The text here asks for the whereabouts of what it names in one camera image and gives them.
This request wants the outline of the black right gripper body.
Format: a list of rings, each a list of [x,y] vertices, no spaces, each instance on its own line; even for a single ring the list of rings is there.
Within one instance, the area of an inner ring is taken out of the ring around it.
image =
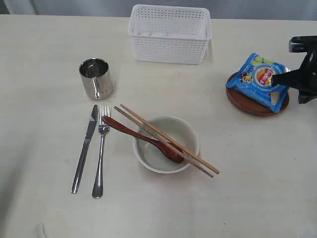
[[[307,53],[299,70],[301,71],[300,89],[298,91],[306,91],[317,93],[317,52]]]

